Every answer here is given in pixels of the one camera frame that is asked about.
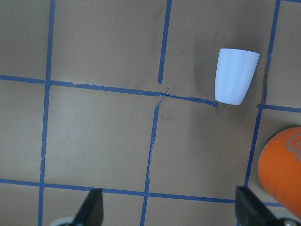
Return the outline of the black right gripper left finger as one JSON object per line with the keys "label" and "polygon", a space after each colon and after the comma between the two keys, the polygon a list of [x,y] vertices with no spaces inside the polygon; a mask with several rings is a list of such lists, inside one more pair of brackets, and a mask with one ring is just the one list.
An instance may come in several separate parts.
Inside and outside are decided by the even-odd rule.
{"label": "black right gripper left finger", "polygon": [[89,191],[79,211],[73,226],[101,226],[104,219],[103,192],[101,188]]}

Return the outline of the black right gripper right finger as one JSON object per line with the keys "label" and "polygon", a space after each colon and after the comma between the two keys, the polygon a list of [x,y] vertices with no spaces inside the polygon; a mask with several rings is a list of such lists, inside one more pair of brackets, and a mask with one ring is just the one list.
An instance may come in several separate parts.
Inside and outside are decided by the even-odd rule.
{"label": "black right gripper right finger", "polygon": [[277,226],[278,219],[246,186],[235,190],[235,215],[241,226]]}

